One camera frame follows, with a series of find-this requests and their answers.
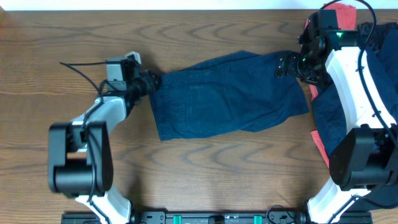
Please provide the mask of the navy blue shorts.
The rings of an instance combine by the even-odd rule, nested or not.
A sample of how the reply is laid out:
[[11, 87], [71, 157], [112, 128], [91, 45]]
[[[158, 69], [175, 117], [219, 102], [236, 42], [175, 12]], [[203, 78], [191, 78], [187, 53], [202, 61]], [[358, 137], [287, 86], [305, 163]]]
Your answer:
[[278, 61], [240, 51], [162, 75], [150, 95], [160, 140], [258, 132], [308, 113], [298, 81], [274, 75]]

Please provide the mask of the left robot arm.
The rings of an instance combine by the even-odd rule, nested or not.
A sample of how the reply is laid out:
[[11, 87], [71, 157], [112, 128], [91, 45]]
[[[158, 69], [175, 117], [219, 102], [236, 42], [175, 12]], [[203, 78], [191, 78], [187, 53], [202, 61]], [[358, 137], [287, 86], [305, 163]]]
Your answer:
[[47, 172], [50, 190], [87, 206], [100, 223], [139, 223], [131, 201], [113, 184], [109, 134], [159, 85], [160, 77], [149, 70], [103, 80], [92, 107], [68, 123], [52, 124]]

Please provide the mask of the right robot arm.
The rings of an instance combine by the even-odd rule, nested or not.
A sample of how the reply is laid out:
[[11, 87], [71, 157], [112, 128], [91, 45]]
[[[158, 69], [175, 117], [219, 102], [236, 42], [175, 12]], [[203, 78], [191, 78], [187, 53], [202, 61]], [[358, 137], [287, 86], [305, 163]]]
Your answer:
[[397, 185], [397, 121], [379, 93], [375, 55], [354, 30], [305, 31], [299, 53], [282, 53], [276, 76], [316, 84], [330, 77], [346, 134], [329, 158], [330, 178], [307, 201], [307, 223], [338, 223], [360, 198]]

